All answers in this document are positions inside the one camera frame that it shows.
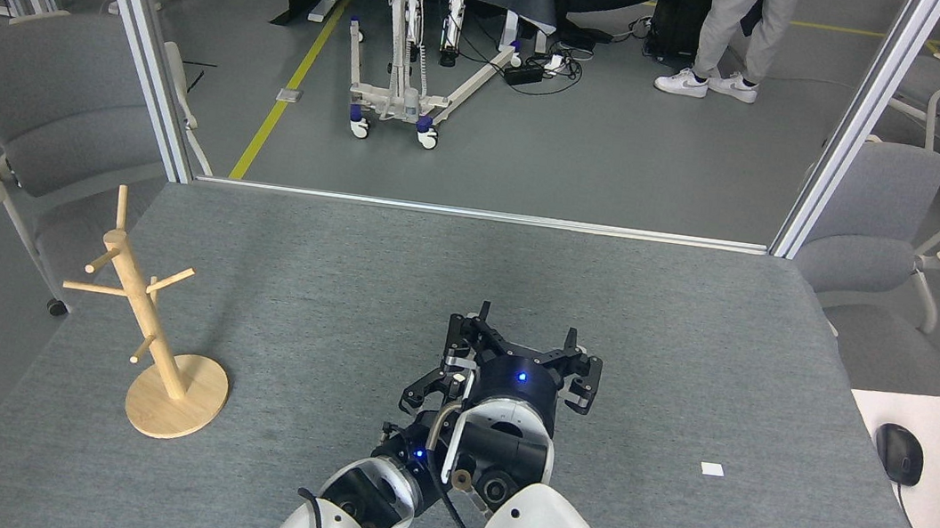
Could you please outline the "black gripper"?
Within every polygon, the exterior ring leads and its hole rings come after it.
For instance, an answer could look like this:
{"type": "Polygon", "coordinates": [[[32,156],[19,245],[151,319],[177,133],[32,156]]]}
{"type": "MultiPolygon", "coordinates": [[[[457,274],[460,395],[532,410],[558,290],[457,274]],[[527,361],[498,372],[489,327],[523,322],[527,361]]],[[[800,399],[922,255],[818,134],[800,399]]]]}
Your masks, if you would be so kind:
{"type": "Polygon", "coordinates": [[[476,314],[455,313],[448,319],[443,360],[471,359],[479,366],[471,406],[494,398],[518,400],[537,412],[547,436],[554,433],[560,391],[565,391],[565,406],[578,414],[590,413],[604,362],[579,345],[578,331],[569,329],[562,348],[545,352],[541,366],[531,357],[514,355],[513,344],[486,321],[490,306],[483,302],[476,314]]]}
{"type": "MultiPolygon", "coordinates": [[[[465,397],[474,380],[475,363],[442,360],[440,367],[429,370],[405,387],[401,395],[401,408],[419,410],[430,394],[442,394],[442,402],[450,403],[465,397]]],[[[443,484],[440,470],[447,445],[438,440],[434,449],[427,448],[435,418],[417,416],[408,426],[396,426],[383,422],[380,444],[373,456],[393,460],[411,480],[411,489],[416,494],[415,514],[423,515],[441,498],[443,484]]]]}

